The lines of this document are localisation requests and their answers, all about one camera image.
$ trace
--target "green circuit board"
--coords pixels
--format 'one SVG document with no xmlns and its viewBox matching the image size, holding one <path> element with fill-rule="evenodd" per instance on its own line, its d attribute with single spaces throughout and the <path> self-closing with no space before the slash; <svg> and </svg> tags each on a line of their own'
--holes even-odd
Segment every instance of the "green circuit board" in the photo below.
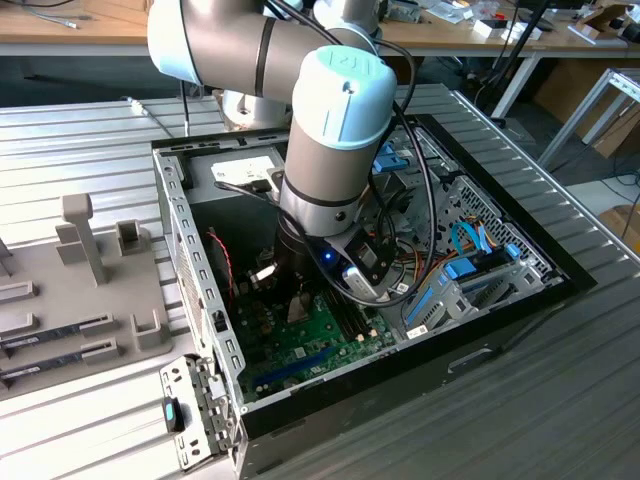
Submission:
<svg viewBox="0 0 640 480">
<path fill-rule="evenodd" d="M 239 376 L 246 402 L 294 387 L 396 343 L 376 310 L 336 303 L 335 294 L 317 295 L 309 318 L 292 324 L 287 323 L 284 305 L 265 305 L 247 297 L 237 299 L 234 320 L 247 363 Z"/>
</svg>

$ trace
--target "wooden table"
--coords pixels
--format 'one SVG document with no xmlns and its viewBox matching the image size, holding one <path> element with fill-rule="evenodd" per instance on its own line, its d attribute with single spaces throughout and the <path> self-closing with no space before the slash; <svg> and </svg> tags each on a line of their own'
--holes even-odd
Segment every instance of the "wooden table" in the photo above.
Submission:
<svg viewBox="0 0 640 480">
<path fill-rule="evenodd" d="M 53 9 L 56 13 L 79 13 L 80 6 Z M 513 14 L 505 4 L 503 13 Z M 0 56 L 123 56 L 149 55 L 146 27 L 100 15 L 78 21 L 74 30 L 41 20 L 20 7 L 0 3 Z M 640 45 L 629 48 L 593 47 L 569 32 L 569 22 L 556 20 L 555 30 L 530 41 L 520 56 L 524 61 L 493 112 L 504 117 L 542 58 L 640 58 Z M 472 30 L 469 22 L 453 25 L 426 12 L 423 23 L 413 25 L 388 22 L 382 25 L 384 38 L 408 48 L 416 56 L 497 57 L 504 41 L 485 39 Z M 507 47 L 507 54 L 512 45 Z M 391 55 L 395 52 L 383 51 Z"/>
</svg>

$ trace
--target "green component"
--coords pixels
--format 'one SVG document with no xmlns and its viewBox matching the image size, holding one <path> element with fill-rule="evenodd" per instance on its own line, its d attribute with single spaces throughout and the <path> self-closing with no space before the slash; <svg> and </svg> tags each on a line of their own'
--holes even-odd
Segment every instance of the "green component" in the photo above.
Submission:
<svg viewBox="0 0 640 480">
<path fill-rule="evenodd" d="M 357 314 L 361 315 L 368 330 L 363 334 L 363 341 L 345 339 L 322 294 L 314 298 L 309 319 L 294 324 L 287 323 L 285 305 L 266 305 L 252 299 L 251 295 L 240 297 L 235 302 L 233 329 L 247 363 L 238 378 L 245 402 L 293 387 L 395 344 L 392 336 L 383 334 L 389 327 L 377 312 L 365 315 L 360 310 Z M 377 336 L 371 336 L 371 330 L 376 330 Z M 327 356 L 322 358 L 321 355 L 321 361 L 311 367 L 288 372 L 284 378 L 268 385 L 256 383 L 260 377 L 327 349 Z"/>
</svg>

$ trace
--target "cardboard box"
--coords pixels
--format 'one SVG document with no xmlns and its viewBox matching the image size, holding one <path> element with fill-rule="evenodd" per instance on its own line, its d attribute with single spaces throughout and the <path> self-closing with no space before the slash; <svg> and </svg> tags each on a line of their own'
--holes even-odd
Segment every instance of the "cardboard box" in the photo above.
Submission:
<svg viewBox="0 0 640 480">
<path fill-rule="evenodd" d="M 146 25 L 153 0 L 84 0 L 87 12 Z"/>
<path fill-rule="evenodd" d="M 619 237 L 627 224 L 629 212 L 631 212 L 631 205 L 613 207 L 600 214 L 600 220 Z M 631 223 L 623 240 L 634 252 L 640 253 L 640 206 L 637 206 L 633 212 Z"/>
<path fill-rule="evenodd" d="M 592 40 L 617 38 L 618 31 L 609 26 L 611 20 L 625 15 L 628 4 L 617 2 L 603 2 L 591 15 L 576 22 L 578 32 Z"/>
<path fill-rule="evenodd" d="M 535 102 L 560 122 L 566 123 L 608 67 L 640 68 L 640 59 L 559 59 L 536 92 Z M 576 134 L 584 136 L 619 93 L 618 89 L 609 88 L 578 126 Z M 605 134 L 606 138 L 594 148 L 604 157 L 610 157 L 623 143 L 619 151 L 621 158 L 633 153 L 634 149 L 635 152 L 640 151 L 640 125 L 635 126 L 636 121 L 627 122 L 629 116 L 637 115 L 638 111 L 640 105 L 632 107 L 623 118 L 616 120 Z"/>
</svg>

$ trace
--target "metal workbench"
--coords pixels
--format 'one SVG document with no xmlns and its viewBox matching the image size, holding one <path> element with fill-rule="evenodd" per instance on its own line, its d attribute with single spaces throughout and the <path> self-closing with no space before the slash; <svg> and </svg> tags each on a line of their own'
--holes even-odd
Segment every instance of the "metal workbench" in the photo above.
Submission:
<svg viewBox="0 0 640 480">
<path fill-rule="evenodd" d="M 145 103 L 182 134 L 177 100 Z M 222 131 L 215 101 L 191 112 L 192 134 Z M 420 87 L 409 113 L 443 123 L 599 285 L 497 360 L 265 478 L 636 478 L 640 261 L 461 95 Z M 57 197 L 74 192 L 92 194 L 94 229 L 137 218 L 156 238 L 175 342 L 163 357 L 0 402 L 2 479 L 181 476 L 157 375 L 192 349 L 161 240 L 149 141 L 163 135 L 125 102 L 0 110 L 0 237 L 52 240 Z M 230 463 L 189 476 L 200 478 L 232 478 Z"/>
</svg>

